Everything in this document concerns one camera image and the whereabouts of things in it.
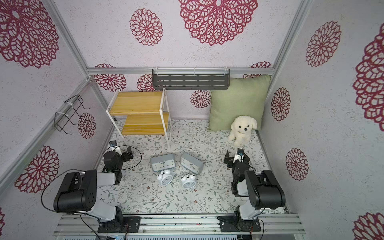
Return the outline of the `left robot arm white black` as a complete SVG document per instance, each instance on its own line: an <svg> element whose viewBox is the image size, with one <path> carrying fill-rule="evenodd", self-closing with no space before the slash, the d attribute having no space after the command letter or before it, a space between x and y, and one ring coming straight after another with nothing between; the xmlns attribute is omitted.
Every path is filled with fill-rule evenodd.
<svg viewBox="0 0 384 240"><path fill-rule="evenodd" d="M125 217L120 207L109 205L97 197L99 187L115 186L121 182L123 163L133 159L133 151L111 147L103 153L105 168L74 171L64 176L54 199L55 212L71 215L90 216L98 221L97 233L137 233L140 217Z"/></svg>

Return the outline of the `yellow wooden two-tier shelf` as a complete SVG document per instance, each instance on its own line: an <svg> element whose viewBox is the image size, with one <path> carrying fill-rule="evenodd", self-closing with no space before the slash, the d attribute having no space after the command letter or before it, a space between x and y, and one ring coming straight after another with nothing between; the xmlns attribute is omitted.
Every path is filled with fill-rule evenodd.
<svg viewBox="0 0 384 240"><path fill-rule="evenodd" d="M116 92L106 114L119 136L163 135L170 147L172 119L167 90L158 92Z"/></svg>

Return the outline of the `grey square alarm clock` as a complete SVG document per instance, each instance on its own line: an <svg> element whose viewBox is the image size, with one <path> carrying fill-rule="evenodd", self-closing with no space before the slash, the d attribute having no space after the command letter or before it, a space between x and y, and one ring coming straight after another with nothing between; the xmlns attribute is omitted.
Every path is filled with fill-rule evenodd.
<svg viewBox="0 0 384 240"><path fill-rule="evenodd" d="M151 158L150 163L154 172L160 172L174 168L176 166L175 159L174 154L166 154Z"/></svg>
<svg viewBox="0 0 384 240"><path fill-rule="evenodd" d="M199 175L204 168L202 161L186 152L181 155L181 165L196 175Z"/></svg>

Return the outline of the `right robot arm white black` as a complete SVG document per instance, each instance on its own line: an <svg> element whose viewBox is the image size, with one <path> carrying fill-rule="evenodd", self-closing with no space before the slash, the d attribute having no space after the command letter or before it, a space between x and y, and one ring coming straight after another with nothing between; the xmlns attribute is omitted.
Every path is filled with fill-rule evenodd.
<svg viewBox="0 0 384 240"><path fill-rule="evenodd" d="M237 206L233 215L218 216L221 232L260 232L259 215L265 209L275 210L286 204L286 196L275 175L270 170L256 172L250 166L250 157L244 149L237 149L234 157L226 152L224 164L232 170L232 194L247 197L248 200Z"/></svg>

